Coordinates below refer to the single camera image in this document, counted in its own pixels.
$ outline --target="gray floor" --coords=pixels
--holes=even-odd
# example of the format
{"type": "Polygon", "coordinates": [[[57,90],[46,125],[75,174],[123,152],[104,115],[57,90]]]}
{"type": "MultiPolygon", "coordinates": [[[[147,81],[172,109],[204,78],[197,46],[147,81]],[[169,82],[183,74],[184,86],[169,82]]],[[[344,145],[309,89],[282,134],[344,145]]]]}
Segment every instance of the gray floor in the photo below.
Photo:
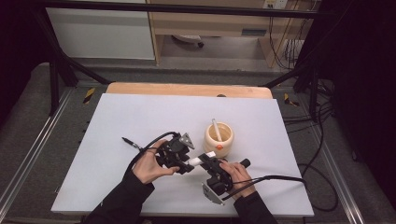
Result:
{"type": "MultiPolygon", "coordinates": [[[[208,37],[203,49],[194,45],[179,43],[168,37],[163,49],[163,63],[156,66],[150,63],[128,64],[123,68],[114,68],[114,64],[100,66],[103,61],[89,61],[92,70],[103,77],[117,81],[132,82],[170,82],[257,86],[280,75],[279,69],[264,66],[263,56],[254,39],[208,37]]],[[[90,78],[79,75],[85,83],[90,78]]],[[[288,80],[273,89],[279,108],[284,117],[302,116],[301,106],[284,104],[284,93],[292,101],[306,100],[307,93],[295,94],[288,80]]],[[[106,86],[96,88],[89,104],[82,103],[89,87],[73,90],[71,99],[58,124],[55,126],[47,144],[43,147],[35,166],[27,177],[14,203],[8,210],[7,218],[29,217],[57,220],[78,220],[53,214],[50,211],[56,197],[54,191],[62,185],[76,151],[78,141],[83,138],[87,121],[106,86]]],[[[39,66],[21,99],[15,105],[6,124],[0,130],[0,192],[7,189],[9,181],[23,162],[24,156],[44,126],[50,111],[50,89],[48,67],[39,66]]],[[[309,123],[288,125],[287,130],[294,131],[306,127],[309,123]]],[[[324,123],[325,141],[336,160],[350,191],[367,223],[396,223],[396,213],[389,205],[381,189],[375,183],[364,163],[351,159],[351,151],[337,118],[329,117],[324,123]]],[[[308,162],[317,149],[312,129],[290,133],[290,142],[297,162],[308,162]]],[[[322,158],[314,165],[328,176],[322,158]]],[[[312,193],[311,202],[319,207],[333,204],[332,191],[318,175],[308,171],[306,180],[312,193]]],[[[306,219],[312,223],[348,223],[342,204],[330,213],[315,210],[315,216],[306,219]]]]}

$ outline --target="power strip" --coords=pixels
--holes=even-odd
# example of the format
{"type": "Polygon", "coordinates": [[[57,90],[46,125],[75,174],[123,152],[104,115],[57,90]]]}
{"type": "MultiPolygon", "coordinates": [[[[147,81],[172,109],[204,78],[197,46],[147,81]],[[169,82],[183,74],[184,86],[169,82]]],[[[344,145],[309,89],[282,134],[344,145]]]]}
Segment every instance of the power strip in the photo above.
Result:
{"type": "Polygon", "coordinates": [[[285,9],[288,0],[265,0],[263,8],[285,9]]]}

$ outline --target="black pen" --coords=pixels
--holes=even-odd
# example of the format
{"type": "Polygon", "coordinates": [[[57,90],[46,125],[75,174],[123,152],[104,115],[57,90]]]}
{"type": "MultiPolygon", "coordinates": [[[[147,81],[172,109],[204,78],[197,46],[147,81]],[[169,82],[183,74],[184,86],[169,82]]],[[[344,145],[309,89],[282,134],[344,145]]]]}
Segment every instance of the black pen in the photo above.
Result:
{"type": "Polygon", "coordinates": [[[132,147],[139,149],[139,151],[143,150],[142,147],[140,147],[140,146],[139,146],[138,144],[136,144],[135,142],[129,140],[128,138],[122,137],[122,140],[124,140],[126,143],[128,143],[128,144],[131,145],[132,147]]]}

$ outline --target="forearm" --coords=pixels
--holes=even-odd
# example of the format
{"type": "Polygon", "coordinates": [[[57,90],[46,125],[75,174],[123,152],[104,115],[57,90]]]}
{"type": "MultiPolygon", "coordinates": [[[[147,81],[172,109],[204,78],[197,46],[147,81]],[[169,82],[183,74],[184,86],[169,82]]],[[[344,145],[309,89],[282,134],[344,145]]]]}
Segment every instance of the forearm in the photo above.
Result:
{"type": "Polygon", "coordinates": [[[233,206],[243,224],[277,223],[257,191],[246,198],[240,197],[233,206]]]}
{"type": "Polygon", "coordinates": [[[152,184],[142,184],[131,172],[90,213],[84,224],[135,223],[152,191],[152,184]]]}

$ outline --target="person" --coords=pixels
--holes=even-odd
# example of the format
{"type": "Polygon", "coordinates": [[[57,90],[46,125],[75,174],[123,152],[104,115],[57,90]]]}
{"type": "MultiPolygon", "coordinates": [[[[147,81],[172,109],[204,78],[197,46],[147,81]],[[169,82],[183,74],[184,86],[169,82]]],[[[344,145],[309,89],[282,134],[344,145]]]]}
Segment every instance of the person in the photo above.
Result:
{"type": "MultiPolygon", "coordinates": [[[[152,182],[161,176],[173,175],[179,169],[178,167],[162,168],[156,161],[156,148],[165,141],[163,139],[156,142],[143,154],[132,171],[126,172],[122,181],[85,218],[84,224],[136,223],[143,202],[154,191],[152,182]]],[[[233,182],[251,179],[246,168],[238,162],[222,161],[220,167],[230,174],[233,182]]],[[[236,183],[233,189],[241,189],[247,183],[236,183]]],[[[254,186],[238,192],[233,198],[241,223],[277,223],[254,186]]]]}

